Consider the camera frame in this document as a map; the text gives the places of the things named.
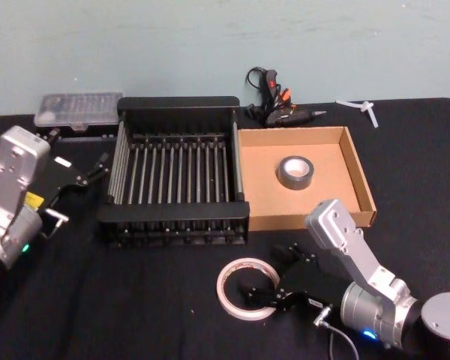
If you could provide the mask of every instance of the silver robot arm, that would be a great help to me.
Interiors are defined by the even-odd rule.
[[[21,127],[0,136],[0,262],[6,269],[42,227],[40,216],[24,200],[49,153],[47,141]]]
[[[336,255],[354,280],[340,306],[344,325],[402,350],[405,339],[419,334],[411,326],[422,322],[436,339],[450,341],[450,292],[424,304],[412,297],[407,284],[380,265],[340,200],[321,202],[305,222],[315,242]]]
[[[405,282],[380,265],[338,199],[318,205],[306,219],[316,243],[343,263],[354,282],[343,295],[342,322],[360,332],[373,332],[382,342],[401,348],[407,314],[417,301]]]

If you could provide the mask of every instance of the yellow label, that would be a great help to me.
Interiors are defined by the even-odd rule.
[[[45,199],[43,197],[39,197],[38,195],[35,195],[34,193],[27,192],[27,194],[25,195],[25,204],[30,206],[35,211],[38,210],[38,208],[40,207],[40,205],[42,205],[44,200]]]

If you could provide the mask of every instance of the robotic arm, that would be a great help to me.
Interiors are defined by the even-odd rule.
[[[24,199],[49,153],[47,141],[21,127],[0,136],[0,263],[6,269],[42,227],[40,215]]]
[[[42,217],[56,220],[49,238],[68,217],[53,210],[68,190],[79,191],[102,179],[108,169],[100,160],[86,175],[68,161],[50,160],[50,143],[59,134],[52,130],[49,142],[14,126],[0,136],[0,267],[9,270],[41,231]]]
[[[249,303],[288,309],[305,300],[320,309],[315,326],[330,329],[326,318],[339,312],[345,326],[381,341],[385,348],[409,354],[448,347],[450,292],[425,303],[414,298],[403,280],[380,265],[362,229],[356,228],[338,199],[321,202],[305,222],[315,242],[339,259],[353,282],[320,269],[316,255],[300,250],[297,244],[287,249],[276,247],[275,257],[292,265],[280,277],[275,291],[243,286],[241,291]]]

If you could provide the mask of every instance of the plastic case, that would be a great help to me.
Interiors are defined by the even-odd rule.
[[[45,132],[51,128],[68,128],[83,133],[91,126],[100,126],[103,131],[108,125],[118,124],[116,107],[121,97],[121,92],[48,94],[43,97],[34,123]]]

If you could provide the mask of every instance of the black dish rack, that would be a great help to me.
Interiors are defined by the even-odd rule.
[[[123,97],[106,204],[120,247],[244,244],[236,97]]]

